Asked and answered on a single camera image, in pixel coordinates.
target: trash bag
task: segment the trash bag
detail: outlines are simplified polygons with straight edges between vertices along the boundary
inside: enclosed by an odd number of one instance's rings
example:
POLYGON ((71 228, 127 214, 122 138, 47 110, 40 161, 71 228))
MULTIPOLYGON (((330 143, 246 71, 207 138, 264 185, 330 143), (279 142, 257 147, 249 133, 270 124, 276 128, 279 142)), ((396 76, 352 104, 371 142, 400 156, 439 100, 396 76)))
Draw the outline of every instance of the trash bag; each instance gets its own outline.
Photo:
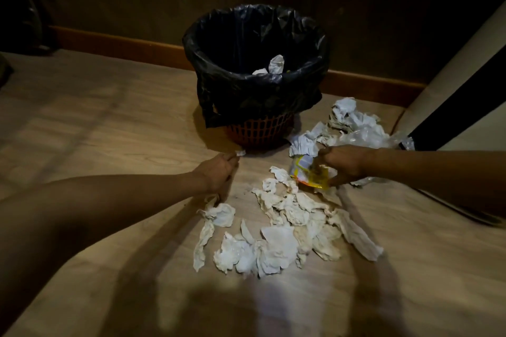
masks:
POLYGON ((327 36, 294 9, 258 4, 212 10, 188 28, 183 46, 197 73, 208 128, 301 112, 321 99, 327 36), (281 74, 252 75, 276 55, 285 59, 281 74))

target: baseboard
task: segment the baseboard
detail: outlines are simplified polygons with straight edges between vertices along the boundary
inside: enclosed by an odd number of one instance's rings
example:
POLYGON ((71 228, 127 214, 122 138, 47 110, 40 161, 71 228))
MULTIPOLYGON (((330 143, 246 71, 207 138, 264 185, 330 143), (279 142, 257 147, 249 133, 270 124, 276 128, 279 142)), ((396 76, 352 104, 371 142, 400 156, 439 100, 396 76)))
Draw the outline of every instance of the baseboard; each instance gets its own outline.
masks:
MULTIPOLYGON (((193 71, 182 46, 57 26, 50 30, 60 48, 193 71)), ((334 70, 320 85, 323 93, 401 107, 408 107, 424 88, 422 83, 334 70)))

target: orange mesh basket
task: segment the orange mesh basket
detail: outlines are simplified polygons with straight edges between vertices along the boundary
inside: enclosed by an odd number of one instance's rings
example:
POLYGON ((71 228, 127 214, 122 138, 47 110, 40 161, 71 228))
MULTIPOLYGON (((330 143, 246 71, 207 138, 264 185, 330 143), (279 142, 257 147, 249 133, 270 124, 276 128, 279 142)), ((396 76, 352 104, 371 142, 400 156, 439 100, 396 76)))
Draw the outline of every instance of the orange mesh basket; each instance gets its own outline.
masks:
POLYGON ((263 147, 279 140, 293 123, 294 114, 286 113, 229 125, 225 127, 225 132, 233 142, 243 147, 263 147))

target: plastic bag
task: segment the plastic bag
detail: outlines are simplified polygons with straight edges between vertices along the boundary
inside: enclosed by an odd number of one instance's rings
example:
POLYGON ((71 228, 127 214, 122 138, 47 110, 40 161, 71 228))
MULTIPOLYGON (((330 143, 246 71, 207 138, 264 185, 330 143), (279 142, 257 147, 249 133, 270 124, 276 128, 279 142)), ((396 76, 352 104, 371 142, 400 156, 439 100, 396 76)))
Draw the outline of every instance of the plastic bag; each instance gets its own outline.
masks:
POLYGON ((297 113, 321 99, 327 37, 313 19, 291 8, 213 10, 186 31, 183 46, 197 73, 206 127, 297 113), (252 75, 279 54, 285 61, 282 73, 252 75))

